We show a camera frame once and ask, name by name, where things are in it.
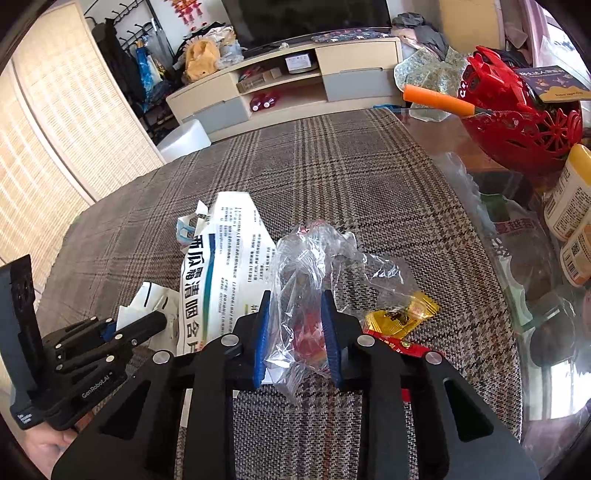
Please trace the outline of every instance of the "drawer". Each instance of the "drawer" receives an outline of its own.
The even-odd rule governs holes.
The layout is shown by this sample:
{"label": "drawer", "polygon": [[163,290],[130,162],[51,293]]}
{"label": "drawer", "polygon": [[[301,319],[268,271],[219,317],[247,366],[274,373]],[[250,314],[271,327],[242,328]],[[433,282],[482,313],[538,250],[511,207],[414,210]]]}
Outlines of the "drawer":
{"label": "drawer", "polygon": [[199,82],[178,95],[169,96],[166,101],[180,122],[204,108],[238,97],[236,75],[229,72],[206,82]]}
{"label": "drawer", "polygon": [[345,70],[393,69],[398,64],[397,41],[343,43],[316,48],[322,75]]}
{"label": "drawer", "polygon": [[203,129],[209,134],[222,128],[246,122],[249,115],[242,99],[236,97],[204,108],[185,118],[183,123],[194,118],[201,122]]}
{"label": "drawer", "polygon": [[329,102],[354,98],[400,95],[392,69],[350,70],[323,75],[322,81]]}

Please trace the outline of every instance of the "white paper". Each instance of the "white paper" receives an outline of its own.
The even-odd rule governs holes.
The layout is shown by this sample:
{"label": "white paper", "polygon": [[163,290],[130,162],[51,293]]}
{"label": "white paper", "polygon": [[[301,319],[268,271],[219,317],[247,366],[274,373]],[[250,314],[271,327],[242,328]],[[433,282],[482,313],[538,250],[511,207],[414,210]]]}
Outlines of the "white paper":
{"label": "white paper", "polygon": [[171,288],[145,281],[129,306],[119,307],[116,328],[121,330],[154,311],[164,313],[166,327],[142,345],[174,353],[178,343],[178,292]]}
{"label": "white paper", "polygon": [[[220,192],[181,267],[177,355],[197,352],[256,313],[275,243],[247,192]],[[181,426],[189,417],[187,391]]]}

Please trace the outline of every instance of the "red bottle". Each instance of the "red bottle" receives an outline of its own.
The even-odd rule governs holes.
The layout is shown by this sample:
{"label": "red bottle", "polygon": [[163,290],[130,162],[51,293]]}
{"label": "red bottle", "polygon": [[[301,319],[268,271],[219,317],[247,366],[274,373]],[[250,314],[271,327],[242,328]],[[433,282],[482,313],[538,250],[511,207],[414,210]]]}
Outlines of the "red bottle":
{"label": "red bottle", "polygon": [[251,100],[251,110],[253,112],[258,112],[259,110],[263,109],[263,96],[261,95],[255,95],[252,100]]}
{"label": "red bottle", "polygon": [[278,92],[269,92],[265,95],[263,99],[262,105],[264,108],[271,108],[275,106],[277,101],[279,100],[279,93]]}

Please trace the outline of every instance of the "black gripper frame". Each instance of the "black gripper frame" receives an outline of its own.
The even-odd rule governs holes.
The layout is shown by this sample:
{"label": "black gripper frame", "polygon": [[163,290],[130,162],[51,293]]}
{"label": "black gripper frame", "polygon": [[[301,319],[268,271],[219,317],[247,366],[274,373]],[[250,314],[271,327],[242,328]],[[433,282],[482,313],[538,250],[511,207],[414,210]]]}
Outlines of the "black gripper frame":
{"label": "black gripper frame", "polygon": [[167,322],[152,312],[116,332],[113,319],[92,317],[41,338],[34,300],[29,255],[0,268],[0,352],[14,386],[10,412],[23,430],[43,421],[73,427],[127,379],[133,346]]}
{"label": "black gripper frame", "polygon": [[[269,298],[265,292],[258,313],[199,353],[155,353],[65,451],[52,480],[172,480],[187,388],[183,478],[234,480],[232,390],[260,386],[257,346]],[[539,478],[517,440],[439,353],[413,358],[381,340],[359,340],[359,321],[338,313],[329,291],[322,317],[327,347],[334,347],[333,380],[341,390],[363,391],[359,479],[409,478],[402,388],[411,393],[421,480]]]}

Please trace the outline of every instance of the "plastic bag on shelf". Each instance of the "plastic bag on shelf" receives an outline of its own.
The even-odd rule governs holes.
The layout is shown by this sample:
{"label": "plastic bag on shelf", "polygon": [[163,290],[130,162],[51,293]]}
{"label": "plastic bag on shelf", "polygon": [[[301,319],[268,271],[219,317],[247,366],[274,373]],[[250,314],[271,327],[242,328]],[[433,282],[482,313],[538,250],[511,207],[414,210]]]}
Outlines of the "plastic bag on shelf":
{"label": "plastic bag on shelf", "polygon": [[244,55],[242,55],[242,47],[236,39],[236,34],[234,33],[233,28],[230,28],[230,30],[225,32],[225,36],[219,44],[219,49],[221,57],[216,62],[216,66],[220,70],[230,67],[236,63],[240,63],[242,60],[244,60]]}

